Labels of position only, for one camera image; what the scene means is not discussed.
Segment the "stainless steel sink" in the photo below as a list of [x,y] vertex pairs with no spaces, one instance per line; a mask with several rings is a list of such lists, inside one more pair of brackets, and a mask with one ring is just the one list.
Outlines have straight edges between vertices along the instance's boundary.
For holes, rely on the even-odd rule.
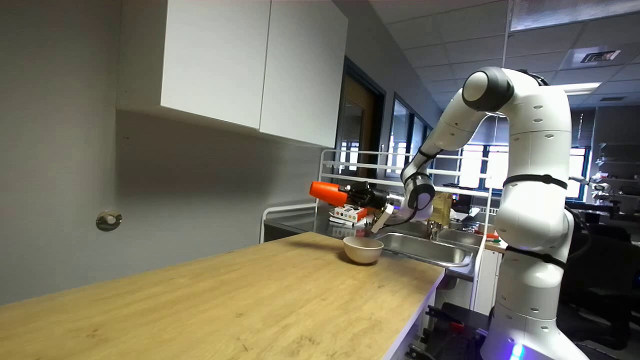
[[468,233],[466,231],[454,230],[454,229],[442,229],[438,233],[438,241],[444,243],[464,244],[479,248],[482,243],[482,236],[477,234]]
[[425,263],[445,268],[467,266],[471,262],[472,254],[467,249],[439,241],[425,240],[398,233],[380,236],[385,247],[383,250],[402,254]]

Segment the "bowl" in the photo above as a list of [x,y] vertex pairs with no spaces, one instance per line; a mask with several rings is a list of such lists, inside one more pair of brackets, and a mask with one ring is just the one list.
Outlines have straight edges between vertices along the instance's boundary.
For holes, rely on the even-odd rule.
[[344,238],[344,252],[347,253],[349,259],[358,264],[371,264],[376,262],[382,253],[382,244],[380,241],[363,238],[361,236],[347,236]]

